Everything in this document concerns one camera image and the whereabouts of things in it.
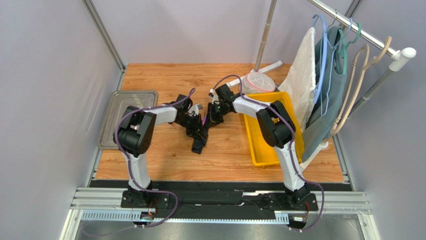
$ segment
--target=metal tray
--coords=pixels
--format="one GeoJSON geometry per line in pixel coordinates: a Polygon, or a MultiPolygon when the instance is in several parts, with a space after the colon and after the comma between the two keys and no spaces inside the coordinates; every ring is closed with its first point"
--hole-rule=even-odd
{"type": "Polygon", "coordinates": [[[100,149],[118,149],[117,144],[113,141],[113,133],[125,109],[128,106],[135,106],[138,108],[156,106],[158,96],[159,94],[154,90],[114,92],[109,102],[106,119],[102,126],[98,147],[100,149]]]}

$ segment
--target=white towel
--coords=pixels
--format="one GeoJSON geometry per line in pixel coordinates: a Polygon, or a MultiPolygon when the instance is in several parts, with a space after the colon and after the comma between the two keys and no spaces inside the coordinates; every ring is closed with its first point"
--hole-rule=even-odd
{"type": "Polygon", "coordinates": [[[302,132],[314,109],[315,86],[315,28],[311,27],[300,44],[287,78],[278,87],[279,91],[288,93],[302,132]]]}

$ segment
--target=wooden floor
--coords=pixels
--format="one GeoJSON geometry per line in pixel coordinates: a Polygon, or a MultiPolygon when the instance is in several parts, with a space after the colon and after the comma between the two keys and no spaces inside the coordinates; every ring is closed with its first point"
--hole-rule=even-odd
{"type": "MultiPolygon", "coordinates": [[[[217,81],[230,74],[243,76],[251,69],[252,64],[129,64],[121,89],[155,90],[158,104],[162,104],[175,101],[179,94],[187,95],[195,87],[191,99],[205,106],[201,110],[205,116],[209,90],[217,81]]],[[[289,69],[290,65],[283,65],[268,75],[281,83],[289,69]]],[[[199,155],[191,152],[193,139],[185,135],[183,127],[177,124],[156,126],[147,151],[150,177],[169,181],[283,181],[279,165],[253,165],[242,114],[229,113],[225,122],[211,128],[208,135],[207,145],[199,155]]],[[[317,155],[303,175],[315,182],[343,182],[333,141],[328,149],[317,155]]],[[[129,179],[120,151],[103,151],[96,179],[129,179]]]]}

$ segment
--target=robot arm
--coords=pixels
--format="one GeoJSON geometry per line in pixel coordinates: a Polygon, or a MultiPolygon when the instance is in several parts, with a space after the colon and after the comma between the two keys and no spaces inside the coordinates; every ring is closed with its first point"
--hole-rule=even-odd
{"type": "MultiPolygon", "coordinates": [[[[176,101],[185,98],[179,95],[176,101]]],[[[186,128],[186,135],[205,144],[207,141],[207,131],[202,128],[202,120],[199,115],[200,104],[193,105],[191,99],[187,99],[181,104],[174,106],[166,106],[156,109],[150,109],[135,113],[128,119],[125,119],[119,127],[118,139],[129,155],[131,171],[134,180],[141,187],[150,188],[151,178],[147,169],[147,150],[151,144],[154,127],[164,123],[177,123],[186,128]]],[[[123,116],[137,110],[135,106],[129,106],[125,110],[123,116]]],[[[129,186],[139,191],[139,187],[135,185],[133,179],[129,179],[129,186]]]]}
{"type": "Polygon", "coordinates": [[[309,195],[310,191],[307,189],[306,183],[297,174],[298,172],[302,175],[299,163],[293,163],[298,158],[295,152],[294,141],[291,143],[290,148],[290,141],[292,139],[291,131],[285,123],[278,119],[277,115],[265,107],[265,105],[272,107],[295,131],[294,124],[283,104],[280,101],[272,103],[262,102],[262,104],[258,101],[248,101],[240,93],[234,94],[226,84],[218,87],[215,92],[216,94],[213,96],[212,103],[208,104],[206,127],[210,128],[223,123],[223,116],[230,112],[256,118],[264,140],[268,145],[273,147],[278,156],[279,164],[284,174],[284,186],[287,188],[290,200],[295,204],[302,202],[309,195]]]}
{"type": "MultiPolygon", "coordinates": [[[[287,117],[288,116],[287,112],[283,112],[285,111],[285,109],[280,102],[275,102],[275,103],[264,102],[264,103],[267,105],[274,104],[275,108],[282,107],[282,109],[280,109],[281,110],[280,114],[284,117],[284,119],[290,121],[290,117],[287,117]]],[[[290,154],[293,155],[294,161],[297,161],[298,158],[295,152],[294,141],[292,142],[291,151],[290,151],[290,148],[289,148],[290,141],[287,141],[287,140],[289,137],[291,139],[291,136],[289,135],[290,131],[287,130],[287,126],[285,126],[283,123],[281,123],[282,126],[281,125],[277,126],[279,122],[274,123],[273,121],[273,119],[276,119],[277,116],[274,116],[273,113],[269,112],[265,106],[247,101],[243,99],[241,96],[235,99],[235,101],[233,102],[233,107],[237,113],[248,115],[259,121],[259,125],[262,131],[262,135],[265,138],[265,141],[271,147],[273,147],[273,149],[276,152],[276,155],[278,156],[279,164],[281,166],[282,173],[284,174],[284,186],[292,192],[301,189],[305,185],[305,182],[302,181],[297,176],[293,168],[292,158],[290,157],[290,154]],[[279,131],[283,132],[287,136],[279,136],[280,134],[279,131]],[[278,143],[280,141],[279,138],[285,138],[284,141],[287,141],[287,143],[283,143],[283,146],[279,146],[279,143],[278,143]]],[[[295,162],[295,166],[297,171],[301,173],[302,171],[300,171],[299,169],[298,162],[295,162]]]]}

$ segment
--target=yellow plastic tray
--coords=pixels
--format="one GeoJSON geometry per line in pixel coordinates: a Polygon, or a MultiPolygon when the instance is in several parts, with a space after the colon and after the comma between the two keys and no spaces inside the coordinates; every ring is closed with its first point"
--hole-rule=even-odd
{"type": "MultiPolygon", "coordinates": [[[[270,93],[249,94],[247,96],[254,100],[258,100],[258,101],[262,101],[266,103],[272,103],[277,100],[282,102],[282,104],[285,107],[285,110],[288,112],[288,115],[290,116],[296,128],[294,145],[296,148],[295,150],[296,150],[297,159],[299,163],[301,163],[302,155],[303,155],[303,152],[305,151],[305,147],[304,147],[302,132],[296,120],[296,117],[293,111],[292,101],[290,100],[288,93],[284,91],[280,91],[280,92],[270,92],[270,93]]],[[[248,144],[250,146],[251,160],[253,161],[253,164],[258,167],[280,164],[277,154],[275,153],[275,150],[265,142],[264,137],[262,136],[261,128],[259,127],[258,120],[250,116],[244,115],[244,121],[245,121],[245,128],[247,130],[248,144]]]]}

